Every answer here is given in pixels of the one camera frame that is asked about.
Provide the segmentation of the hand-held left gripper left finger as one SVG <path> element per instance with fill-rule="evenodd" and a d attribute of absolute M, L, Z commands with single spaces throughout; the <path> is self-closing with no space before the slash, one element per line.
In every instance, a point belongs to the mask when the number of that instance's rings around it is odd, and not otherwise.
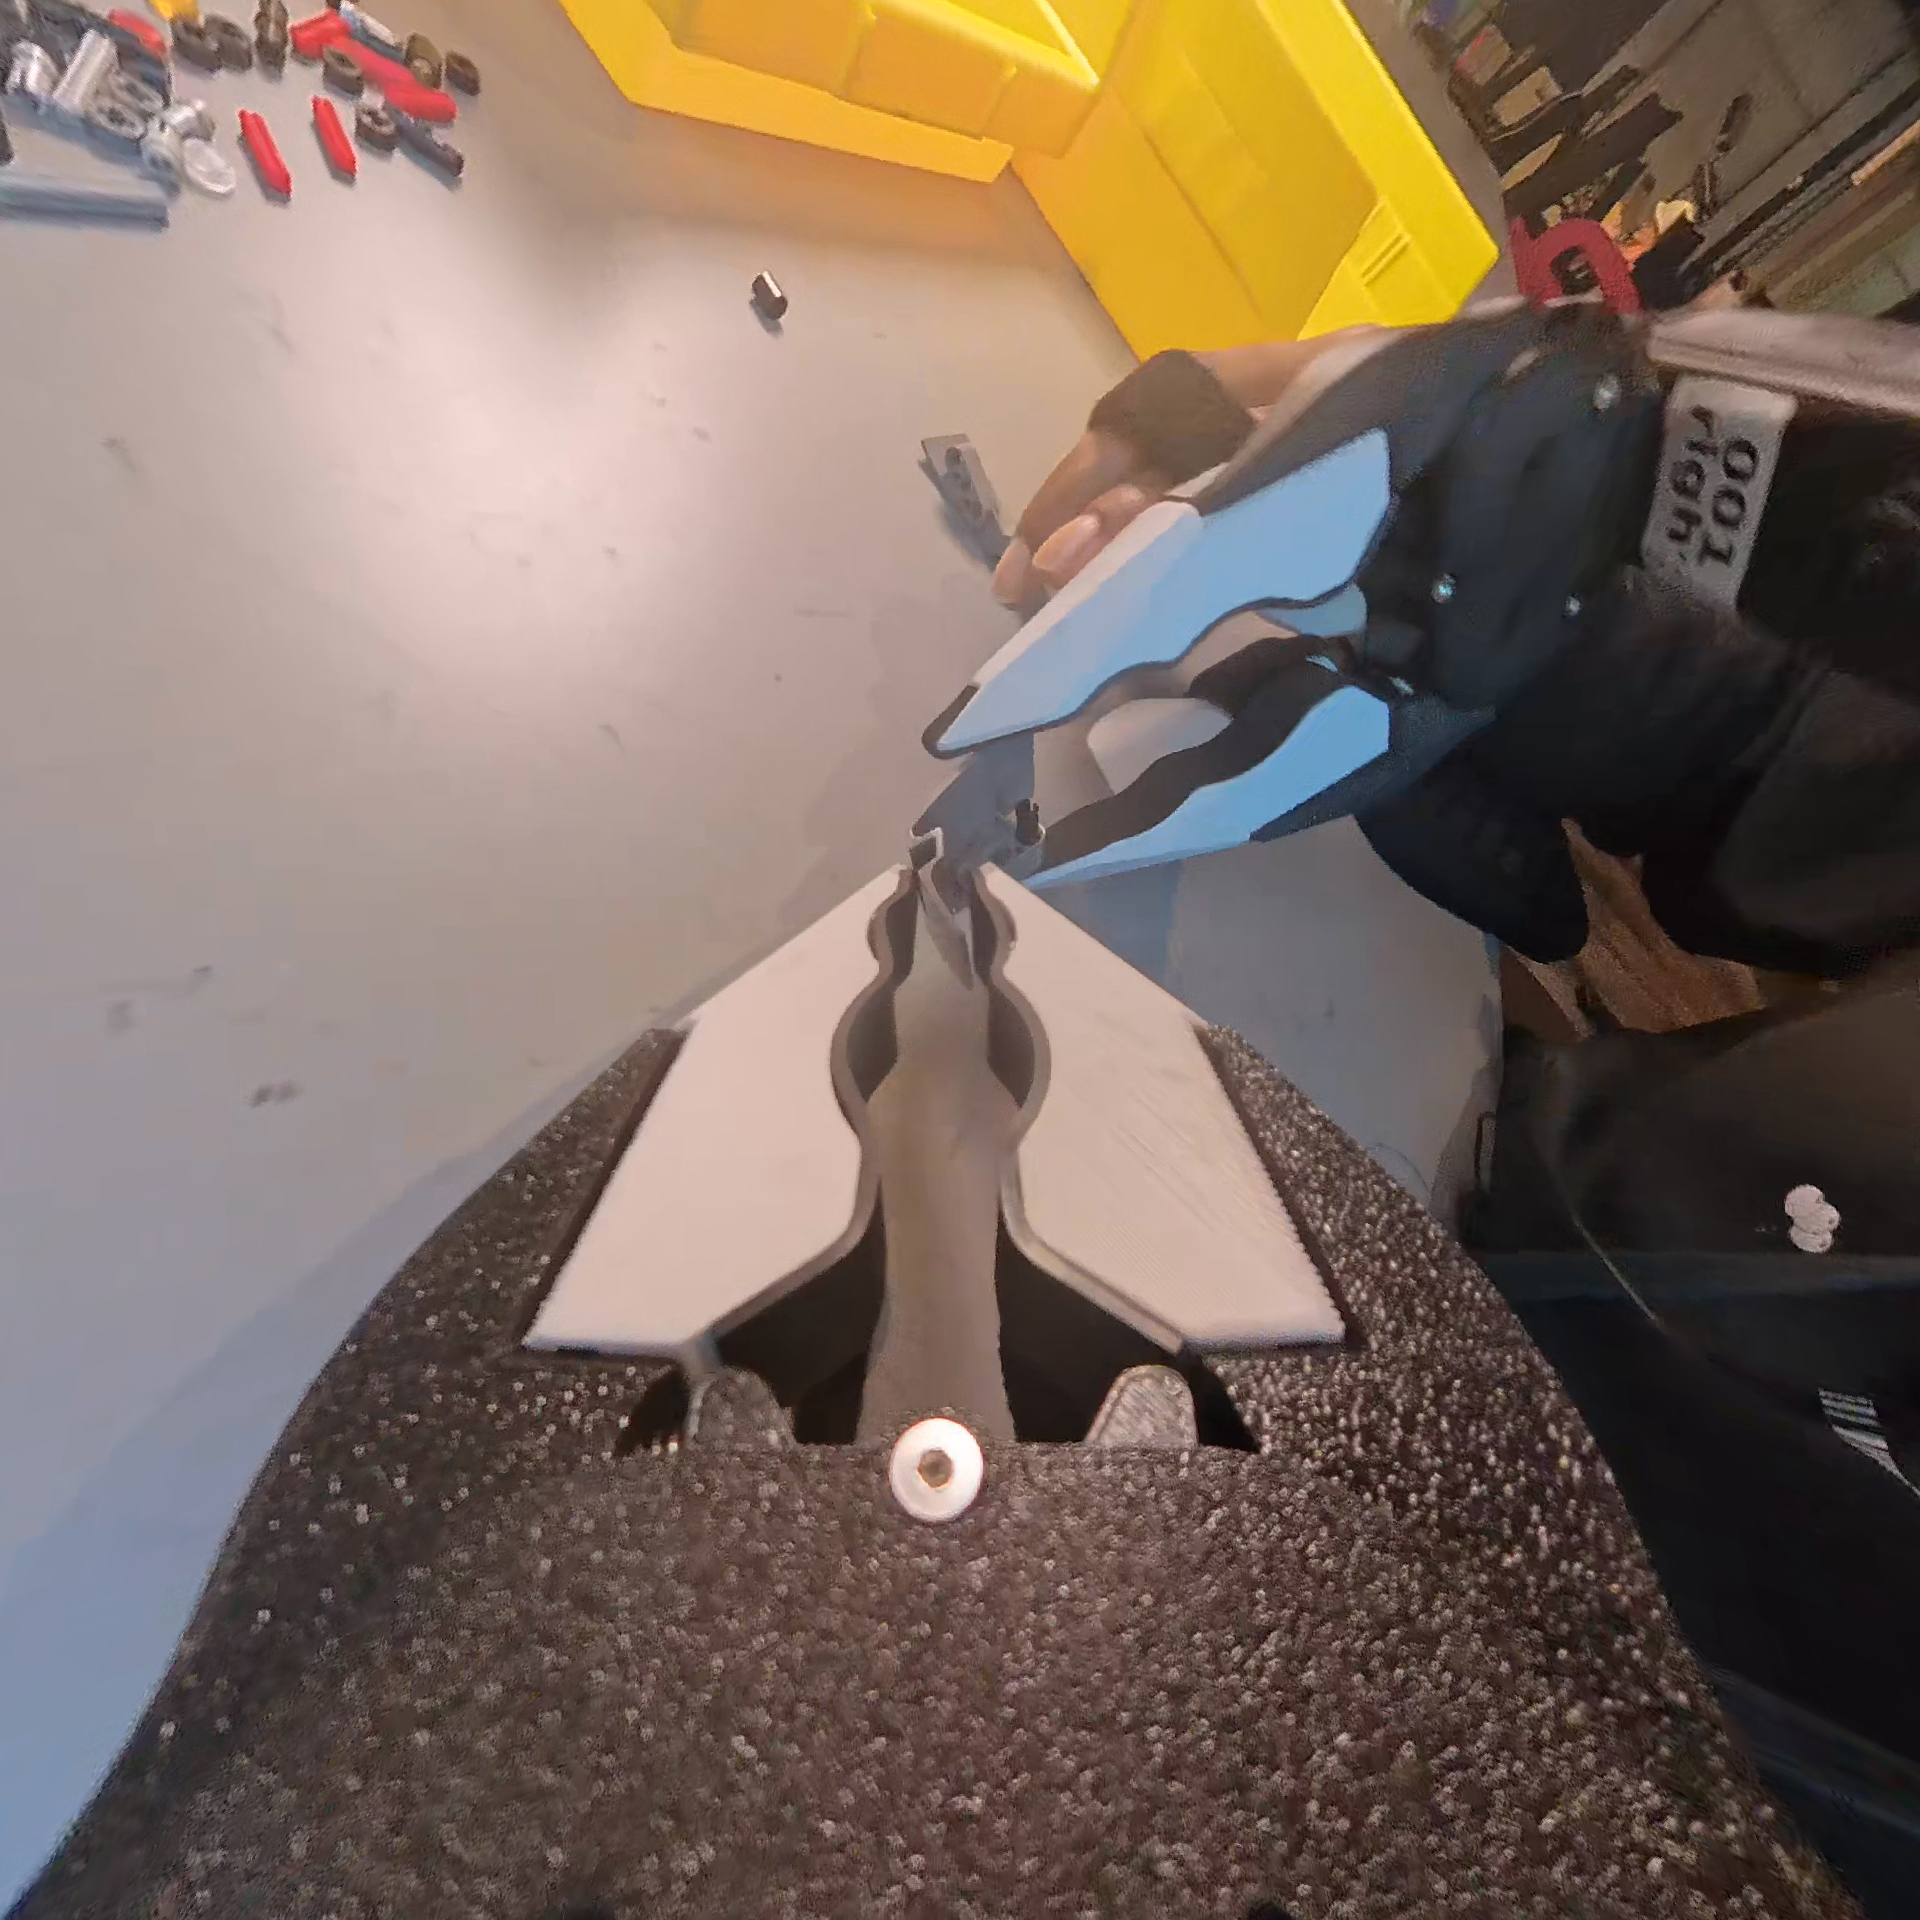
<path fill-rule="evenodd" d="M 912 870 L 883 870 L 678 1025 L 529 1349 L 712 1361 L 852 1252 L 878 1204 L 870 1107 L 899 1063 L 918 922 Z"/>

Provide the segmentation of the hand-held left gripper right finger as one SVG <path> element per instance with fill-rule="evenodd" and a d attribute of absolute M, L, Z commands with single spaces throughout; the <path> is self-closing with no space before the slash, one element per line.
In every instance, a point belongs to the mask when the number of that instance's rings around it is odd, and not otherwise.
<path fill-rule="evenodd" d="M 1176 1354 L 1332 1349 L 1346 1325 L 1202 1019 L 1040 897 L 974 878 L 990 1061 L 1016 1105 L 1016 1249 Z"/>

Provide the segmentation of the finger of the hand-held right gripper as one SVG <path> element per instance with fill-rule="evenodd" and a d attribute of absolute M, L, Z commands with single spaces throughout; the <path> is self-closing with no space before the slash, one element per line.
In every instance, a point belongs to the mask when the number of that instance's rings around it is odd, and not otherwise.
<path fill-rule="evenodd" d="M 1250 843 L 1385 756 L 1389 703 L 1353 681 L 1272 681 L 1211 738 L 1044 829 L 1032 890 L 1102 881 Z"/>
<path fill-rule="evenodd" d="M 1142 513 L 978 667 L 926 732 L 931 755 L 984 751 L 1091 713 L 1178 667 L 1226 619 L 1338 601 L 1393 502 L 1382 430 L 1346 439 L 1204 513 Z"/>

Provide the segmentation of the grey curved brick panel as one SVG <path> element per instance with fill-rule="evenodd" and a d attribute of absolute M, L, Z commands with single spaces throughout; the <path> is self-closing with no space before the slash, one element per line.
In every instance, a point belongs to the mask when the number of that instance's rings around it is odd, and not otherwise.
<path fill-rule="evenodd" d="M 997 569 L 1010 538 L 974 441 L 964 435 L 929 436 L 921 441 L 918 466 L 942 500 L 949 532 L 969 556 Z"/>
<path fill-rule="evenodd" d="M 1035 798 L 1032 733 L 994 740 L 964 756 L 949 787 L 912 827 L 908 862 L 926 932 L 963 988 L 974 986 L 974 874 L 998 868 L 1029 881 L 1044 843 L 1018 847 L 1012 807 Z"/>

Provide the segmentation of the yellow plastic parts bin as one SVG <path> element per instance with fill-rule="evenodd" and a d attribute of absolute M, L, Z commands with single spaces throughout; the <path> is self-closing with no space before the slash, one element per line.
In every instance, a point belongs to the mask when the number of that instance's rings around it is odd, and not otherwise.
<path fill-rule="evenodd" d="M 976 186 L 1062 156 L 1097 61 L 1056 4 L 562 2 L 635 107 Z"/>

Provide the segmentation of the person's right forearm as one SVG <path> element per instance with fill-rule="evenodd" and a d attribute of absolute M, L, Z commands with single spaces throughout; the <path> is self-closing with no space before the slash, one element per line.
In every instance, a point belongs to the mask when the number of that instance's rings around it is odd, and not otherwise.
<path fill-rule="evenodd" d="M 1849 975 L 1916 948 L 1916 703 L 1734 617 L 1627 591 L 1358 827 L 1542 965 L 1589 942 L 1570 829 L 1685 953 Z"/>

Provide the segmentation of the grey desk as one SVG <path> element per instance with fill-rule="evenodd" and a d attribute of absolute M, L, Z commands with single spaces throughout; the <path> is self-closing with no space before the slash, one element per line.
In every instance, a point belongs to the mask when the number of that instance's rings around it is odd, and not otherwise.
<path fill-rule="evenodd" d="M 921 441 L 1018 513 L 1134 358 L 1010 177 L 387 19 L 458 186 L 5 220 L 5 1902 L 397 1265 L 900 853 L 1005 634 Z"/>

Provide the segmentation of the red plastic canister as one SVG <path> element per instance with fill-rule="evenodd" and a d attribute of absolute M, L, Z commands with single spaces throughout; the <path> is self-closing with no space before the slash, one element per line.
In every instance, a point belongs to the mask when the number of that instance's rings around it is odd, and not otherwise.
<path fill-rule="evenodd" d="M 1632 265 L 1593 220 L 1564 220 L 1541 231 L 1515 220 L 1506 231 L 1506 249 L 1520 297 L 1531 303 L 1596 297 L 1621 317 L 1644 310 Z"/>

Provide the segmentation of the person's black hoodie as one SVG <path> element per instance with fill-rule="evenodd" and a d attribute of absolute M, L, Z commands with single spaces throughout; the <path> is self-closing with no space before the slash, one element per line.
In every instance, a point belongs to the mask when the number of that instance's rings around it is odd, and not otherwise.
<path fill-rule="evenodd" d="M 1672 1034 L 1505 1037 L 1468 1245 L 1762 1780 L 1918 1911 L 1916 953 Z"/>

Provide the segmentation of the pile of small brick pins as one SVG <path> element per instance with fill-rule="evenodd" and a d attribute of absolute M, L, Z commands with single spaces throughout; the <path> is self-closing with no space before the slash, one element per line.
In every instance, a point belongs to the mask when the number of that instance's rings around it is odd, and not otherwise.
<path fill-rule="evenodd" d="M 308 173 L 352 187 L 394 158 L 458 186 L 484 70 L 368 4 L 5 2 L 2 82 L 5 220 L 161 231 L 193 199 L 285 207 Z"/>

